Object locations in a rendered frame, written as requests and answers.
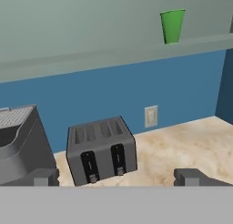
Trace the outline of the pale green wall cabinet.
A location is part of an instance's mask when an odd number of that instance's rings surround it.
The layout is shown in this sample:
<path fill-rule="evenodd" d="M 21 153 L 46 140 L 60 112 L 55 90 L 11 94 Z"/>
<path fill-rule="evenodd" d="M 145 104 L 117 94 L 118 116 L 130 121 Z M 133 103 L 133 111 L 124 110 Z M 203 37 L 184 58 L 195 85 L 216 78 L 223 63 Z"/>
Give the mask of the pale green wall cabinet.
<path fill-rule="evenodd" d="M 160 14 L 185 9 L 165 44 Z M 233 47 L 233 0 L 0 0 L 0 83 Z"/>

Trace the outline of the dark grey coffee machine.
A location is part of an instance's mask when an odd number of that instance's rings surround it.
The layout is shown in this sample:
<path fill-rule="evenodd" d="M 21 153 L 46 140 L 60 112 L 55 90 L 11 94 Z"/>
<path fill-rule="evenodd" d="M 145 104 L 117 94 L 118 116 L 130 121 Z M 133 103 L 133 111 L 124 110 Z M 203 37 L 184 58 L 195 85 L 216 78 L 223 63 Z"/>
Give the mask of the dark grey coffee machine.
<path fill-rule="evenodd" d="M 0 109 L 0 186 L 39 168 L 57 168 L 36 105 Z"/>

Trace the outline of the pale wall socket plate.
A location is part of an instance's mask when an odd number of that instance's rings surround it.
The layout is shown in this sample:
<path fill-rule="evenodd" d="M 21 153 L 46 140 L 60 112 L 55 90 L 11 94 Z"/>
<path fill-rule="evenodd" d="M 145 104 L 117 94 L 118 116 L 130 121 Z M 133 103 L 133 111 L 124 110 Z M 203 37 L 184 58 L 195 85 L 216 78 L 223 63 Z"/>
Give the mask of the pale wall socket plate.
<path fill-rule="evenodd" d="M 145 127 L 155 127 L 157 125 L 158 106 L 145 108 Z"/>

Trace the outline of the green cup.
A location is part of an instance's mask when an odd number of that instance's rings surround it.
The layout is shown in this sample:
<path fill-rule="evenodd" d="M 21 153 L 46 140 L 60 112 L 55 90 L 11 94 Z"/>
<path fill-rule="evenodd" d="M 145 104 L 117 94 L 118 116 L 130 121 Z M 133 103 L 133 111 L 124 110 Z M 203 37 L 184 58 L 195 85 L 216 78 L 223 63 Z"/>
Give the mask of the green cup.
<path fill-rule="evenodd" d="M 160 14 L 165 44 L 174 44 L 179 41 L 185 12 L 185 9 L 175 9 Z"/>

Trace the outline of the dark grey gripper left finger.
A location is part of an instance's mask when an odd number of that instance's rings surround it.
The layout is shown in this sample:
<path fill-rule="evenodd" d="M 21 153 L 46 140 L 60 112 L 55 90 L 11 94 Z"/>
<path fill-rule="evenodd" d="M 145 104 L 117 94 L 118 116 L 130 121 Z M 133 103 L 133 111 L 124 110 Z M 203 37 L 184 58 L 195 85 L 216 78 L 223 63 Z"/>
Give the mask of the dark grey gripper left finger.
<path fill-rule="evenodd" d="M 23 178 L 5 183 L 5 186 L 58 186 L 58 168 L 39 168 Z"/>

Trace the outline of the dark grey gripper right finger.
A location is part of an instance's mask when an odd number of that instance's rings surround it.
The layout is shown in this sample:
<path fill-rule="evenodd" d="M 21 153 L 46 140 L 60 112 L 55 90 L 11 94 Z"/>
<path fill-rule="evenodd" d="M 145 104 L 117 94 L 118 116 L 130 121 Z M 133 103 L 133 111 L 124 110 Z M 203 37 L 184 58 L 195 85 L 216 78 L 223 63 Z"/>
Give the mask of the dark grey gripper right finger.
<path fill-rule="evenodd" d="M 229 183 L 209 178 L 197 168 L 175 168 L 174 169 L 175 186 L 191 187 L 214 187 L 229 186 Z"/>

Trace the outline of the grey four-slot toaster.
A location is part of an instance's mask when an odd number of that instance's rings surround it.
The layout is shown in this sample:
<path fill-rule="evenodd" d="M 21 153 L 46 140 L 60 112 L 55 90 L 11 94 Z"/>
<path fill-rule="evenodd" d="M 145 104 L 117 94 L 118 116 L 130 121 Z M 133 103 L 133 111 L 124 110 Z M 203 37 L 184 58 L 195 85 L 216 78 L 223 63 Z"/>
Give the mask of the grey four-slot toaster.
<path fill-rule="evenodd" d="M 137 170 L 136 141 L 122 117 L 72 126 L 66 160 L 77 187 L 122 176 Z"/>

